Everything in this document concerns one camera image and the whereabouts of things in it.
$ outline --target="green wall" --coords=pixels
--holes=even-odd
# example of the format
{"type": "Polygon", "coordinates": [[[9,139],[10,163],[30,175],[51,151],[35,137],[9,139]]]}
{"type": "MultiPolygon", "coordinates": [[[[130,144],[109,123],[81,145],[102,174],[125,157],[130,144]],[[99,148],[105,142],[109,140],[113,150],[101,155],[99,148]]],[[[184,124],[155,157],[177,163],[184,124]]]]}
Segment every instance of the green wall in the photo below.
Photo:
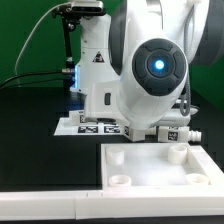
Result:
{"type": "MultiPolygon", "coordinates": [[[[111,14],[122,0],[104,0],[111,14]]],[[[17,56],[39,18],[62,0],[0,0],[0,83],[14,75],[17,56]]],[[[75,61],[80,55],[79,30],[71,34],[75,61]]],[[[61,19],[48,16],[35,33],[18,67],[18,73],[49,71],[65,66],[61,19]]],[[[224,58],[213,66],[192,67],[191,87],[224,110],[224,58]]],[[[39,78],[23,79],[37,81],[39,78]]],[[[60,86],[47,83],[41,86],[60,86]]]]}

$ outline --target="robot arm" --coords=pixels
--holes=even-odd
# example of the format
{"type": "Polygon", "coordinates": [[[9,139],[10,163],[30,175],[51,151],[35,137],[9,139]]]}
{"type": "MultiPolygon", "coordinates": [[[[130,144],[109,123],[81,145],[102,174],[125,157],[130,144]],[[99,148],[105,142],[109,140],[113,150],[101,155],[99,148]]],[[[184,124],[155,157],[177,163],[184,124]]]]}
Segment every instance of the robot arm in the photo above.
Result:
{"type": "MultiPolygon", "coordinates": [[[[99,4],[97,1],[73,1],[73,8],[78,2],[99,4]]],[[[189,111],[184,117],[172,107],[186,86],[189,63],[205,61],[200,60],[205,56],[200,55],[199,50],[205,44],[209,18],[215,22],[217,15],[213,10],[221,6],[223,9],[223,5],[222,0],[124,0],[107,20],[109,27],[107,23],[104,29],[103,35],[108,37],[105,44],[108,55],[104,52],[103,69],[98,64],[98,74],[94,73],[93,61],[84,61],[81,66],[86,68],[84,75],[89,71],[88,75],[94,77],[85,101],[86,120],[114,121],[138,131],[158,124],[186,126],[193,112],[189,111]],[[118,78],[97,79],[108,71],[114,72],[113,77],[116,73],[118,78]]],[[[223,18],[222,10],[218,20],[223,18]]],[[[91,24],[98,27],[99,21],[92,21],[91,24]]],[[[97,31],[92,27],[83,36],[91,36],[97,31]]],[[[216,50],[213,49],[212,57],[218,58],[223,50],[217,46],[217,39],[214,40],[216,50]]],[[[209,47],[213,46],[212,41],[208,41],[209,47]]],[[[224,43],[223,32],[218,43],[224,43]]]]}
{"type": "Polygon", "coordinates": [[[176,22],[168,29],[164,20],[171,8],[165,1],[122,3],[112,17],[109,35],[111,65],[121,78],[93,85],[86,100],[87,118],[112,118],[132,129],[146,130],[171,110],[188,76],[183,40],[177,40],[184,36],[191,7],[185,1],[180,6],[182,13],[172,12],[176,22]]]}

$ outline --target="black panel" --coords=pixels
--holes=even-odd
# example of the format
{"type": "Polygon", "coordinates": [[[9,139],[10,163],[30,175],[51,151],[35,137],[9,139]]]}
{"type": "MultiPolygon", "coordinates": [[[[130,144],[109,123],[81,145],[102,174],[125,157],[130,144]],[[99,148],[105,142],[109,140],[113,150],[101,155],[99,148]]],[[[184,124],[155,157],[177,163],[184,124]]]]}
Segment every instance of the black panel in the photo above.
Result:
{"type": "Polygon", "coordinates": [[[110,103],[110,98],[111,98],[111,93],[105,93],[105,97],[104,97],[104,104],[106,106],[109,106],[111,103],[110,103]]]}
{"type": "Polygon", "coordinates": [[[123,1],[111,17],[109,33],[110,63],[115,72],[120,75],[122,70],[125,27],[127,14],[127,0],[123,1]]]}
{"type": "Polygon", "coordinates": [[[223,22],[223,0],[210,0],[204,33],[192,65],[212,65],[224,55],[223,22]]]}
{"type": "Polygon", "coordinates": [[[180,52],[176,52],[173,55],[175,62],[176,62],[176,68],[174,71],[174,75],[177,76],[177,78],[181,78],[183,76],[184,73],[184,58],[183,56],[180,54],[180,52]]]}
{"type": "Polygon", "coordinates": [[[137,71],[139,79],[143,79],[147,76],[147,72],[145,69],[146,58],[147,58],[147,55],[145,54],[139,54],[136,57],[135,66],[136,66],[136,71],[137,71]]]}
{"type": "Polygon", "coordinates": [[[173,45],[171,43],[161,41],[160,39],[148,42],[148,43],[145,44],[145,46],[149,51],[155,51],[155,50],[158,50],[158,49],[163,49],[165,51],[170,51],[173,48],[173,45]]]}
{"type": "Polygon", "coordinates": [[[165,80],[149,79],[146,83],[148,92],[152,95],[167,95],[170,91],[175,88],[175,83],[171,78],[165,80]]]}

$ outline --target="warning label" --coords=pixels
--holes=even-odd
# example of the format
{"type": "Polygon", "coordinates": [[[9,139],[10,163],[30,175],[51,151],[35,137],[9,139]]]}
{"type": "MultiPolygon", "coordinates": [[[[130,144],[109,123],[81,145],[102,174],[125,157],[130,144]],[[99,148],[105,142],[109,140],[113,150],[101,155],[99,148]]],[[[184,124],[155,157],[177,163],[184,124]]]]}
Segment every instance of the warning label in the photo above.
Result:
{"type": "Polygon", "coordinates": [[[96,57],[93,59],[94,63],[105,63],[102,54],[98,51],[96,57]]]}

